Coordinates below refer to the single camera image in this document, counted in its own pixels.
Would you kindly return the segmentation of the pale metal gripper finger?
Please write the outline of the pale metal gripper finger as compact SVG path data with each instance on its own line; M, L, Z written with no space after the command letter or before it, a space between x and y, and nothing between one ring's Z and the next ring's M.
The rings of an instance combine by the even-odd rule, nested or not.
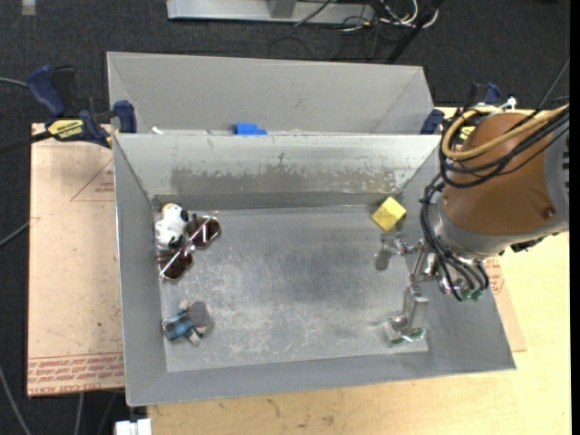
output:
M429 299L419 290L408 286L403 297L402 311L390 319L396 334L419 334L423 331Z
M403 236L381 235L381 247L375 256L375 268L386 270L393 256L406 256L417 251Z

